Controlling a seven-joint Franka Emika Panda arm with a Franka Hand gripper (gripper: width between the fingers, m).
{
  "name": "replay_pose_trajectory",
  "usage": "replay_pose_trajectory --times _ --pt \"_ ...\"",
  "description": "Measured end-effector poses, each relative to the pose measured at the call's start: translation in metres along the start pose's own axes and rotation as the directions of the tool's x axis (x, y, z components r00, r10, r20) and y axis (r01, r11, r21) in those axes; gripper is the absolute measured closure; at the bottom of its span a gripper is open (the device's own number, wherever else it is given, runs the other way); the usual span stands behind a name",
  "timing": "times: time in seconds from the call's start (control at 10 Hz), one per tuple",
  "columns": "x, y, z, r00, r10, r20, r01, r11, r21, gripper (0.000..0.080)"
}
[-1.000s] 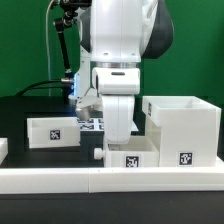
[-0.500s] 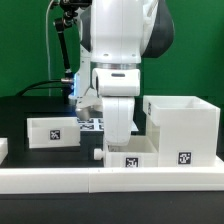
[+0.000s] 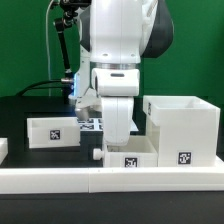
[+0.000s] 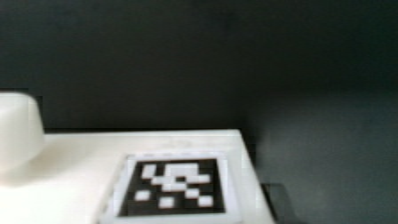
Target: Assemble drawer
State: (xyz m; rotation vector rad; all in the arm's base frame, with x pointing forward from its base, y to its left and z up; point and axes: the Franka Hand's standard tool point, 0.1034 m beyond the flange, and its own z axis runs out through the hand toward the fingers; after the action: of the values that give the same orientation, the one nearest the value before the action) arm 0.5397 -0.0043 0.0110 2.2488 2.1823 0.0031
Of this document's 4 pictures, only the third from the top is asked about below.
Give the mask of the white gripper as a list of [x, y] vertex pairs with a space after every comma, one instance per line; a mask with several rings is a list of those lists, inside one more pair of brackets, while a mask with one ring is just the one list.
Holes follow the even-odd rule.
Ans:
[[108, 146], [128, 143], [132, 122], [133, 97], [102, 97], [103, 138]]

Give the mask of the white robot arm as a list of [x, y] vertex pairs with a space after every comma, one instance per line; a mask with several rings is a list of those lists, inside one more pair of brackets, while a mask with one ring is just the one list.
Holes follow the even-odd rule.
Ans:
[[90, 0], [78, 18], [80, 68], [74, 75], [76, 114], [102, 113], [103, 142], [125, 145], [142, 58], [157, 58], [171, 45], [173, 21], [166, 0]]

